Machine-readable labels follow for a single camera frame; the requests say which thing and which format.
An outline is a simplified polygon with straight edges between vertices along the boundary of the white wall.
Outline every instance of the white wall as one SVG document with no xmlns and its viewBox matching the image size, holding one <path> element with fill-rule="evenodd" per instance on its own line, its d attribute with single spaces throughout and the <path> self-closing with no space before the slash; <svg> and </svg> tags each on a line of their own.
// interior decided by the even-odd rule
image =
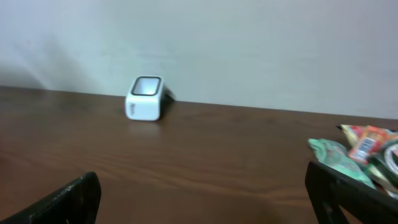
<svg viewBox="0 0 398 224">
<path fill-rule="evenodd" d="M 0 0 L 0 83 L 398 118 L 396 0 Z"/>
</svg>

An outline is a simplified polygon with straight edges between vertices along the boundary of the colorful food packaging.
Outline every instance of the colorful food packaging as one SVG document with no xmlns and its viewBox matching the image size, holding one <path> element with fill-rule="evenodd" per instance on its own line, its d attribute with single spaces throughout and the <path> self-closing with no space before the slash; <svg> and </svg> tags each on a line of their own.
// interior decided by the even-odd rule
<svg viewBox="0 0 398 224">
<path fill-rule="evenodd" d="M 366 173 L 386 190 L 398 193 L 398 140 L 387 142 L 368 161 Z"/>
<path fill-rule="evenodd" d="M 358 164 L 366 166 L 368 157 L 378 152 L 387 140 L 388 134 L 385 129 L 368 126 L 348 155 Z"/>
<path fill-rule="evenodd" d="M 359 137 L 362 135 L 363 131 L 366 129 L 365 126 L 356 126 L 356 125 L 341 125 L 341 130 L 345 134 L 349 144 L 354 146 L 358 141 Z"/>
<path fill-rule="evenodd" d="M 398 199 L 398 194 L 391 192 L 389 190 L 386 190 L 387 194 L 390 195 L 390 197 L 393 197 L 394 199 Z"/>
<path fill-rule="evenodd" d="M 341 126 L 337 126 L 341 129 L 346 136 L 349 144 L 351 146 L 355 146 L 358 139 L 361 137 L 364 130 L 366 130 L 366 126 L 357 126 L 357 125 L 347 125 L 342 124 Z M 389 129 L 384 129 L 389 135 L 389 139 L 398 139 L 398 133 L 395 131 L 391 131 Z"/>
<path fill-rule="evenodd" d="M 308 143 L 319 162 L 375 188 L 371 179 L 361 171 L 354 161 L 346 156 L 347 149 L 343 145 L 326 139 L 309 139 Z"/>
</svg>

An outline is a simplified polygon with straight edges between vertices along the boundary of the wooden desk surface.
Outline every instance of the wooden desk surface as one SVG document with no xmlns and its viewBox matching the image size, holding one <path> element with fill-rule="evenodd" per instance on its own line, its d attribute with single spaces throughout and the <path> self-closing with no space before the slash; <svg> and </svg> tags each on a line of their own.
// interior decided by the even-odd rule
<svg viewBox="0 0 398 224">
<path fill-rule="evenodd" d="M 307 139 L 345 143 L 341 123 L 398 127 L 182 102 L 160 121 L 137 122 L 123 103 L 0 88 L 0 219 L 93 170 L 103 191 L 98 224 L 316 223 L 304 186 Z"/>
</svg>

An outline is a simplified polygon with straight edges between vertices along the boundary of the white device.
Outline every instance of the white device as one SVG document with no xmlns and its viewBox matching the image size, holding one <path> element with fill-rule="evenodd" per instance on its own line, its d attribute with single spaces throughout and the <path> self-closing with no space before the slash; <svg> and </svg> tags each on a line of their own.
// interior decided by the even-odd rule
<svg viewBox="0 0 398 224">
<path fill-rule="evenodd" d="M 160 117 L 160 102 L 164 94 L 161 77 L 142 76 L 132 83 L 125 107 L 129 119 L 155 121 Z"/>
</svg>

